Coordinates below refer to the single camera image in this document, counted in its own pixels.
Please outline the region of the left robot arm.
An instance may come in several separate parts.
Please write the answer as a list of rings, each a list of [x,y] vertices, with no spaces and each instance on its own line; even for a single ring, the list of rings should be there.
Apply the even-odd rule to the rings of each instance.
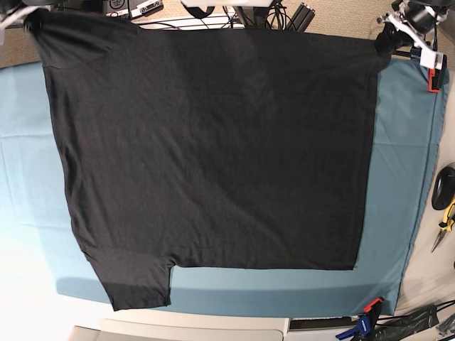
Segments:
[[[375,40],[378,55],[392,55],[403,47],[419,48],[419,40],[430,50],[439,50],[437,27],[454,7],[452,0],[393,1],[391,7],[391,12],[377,19],[384,25]]]

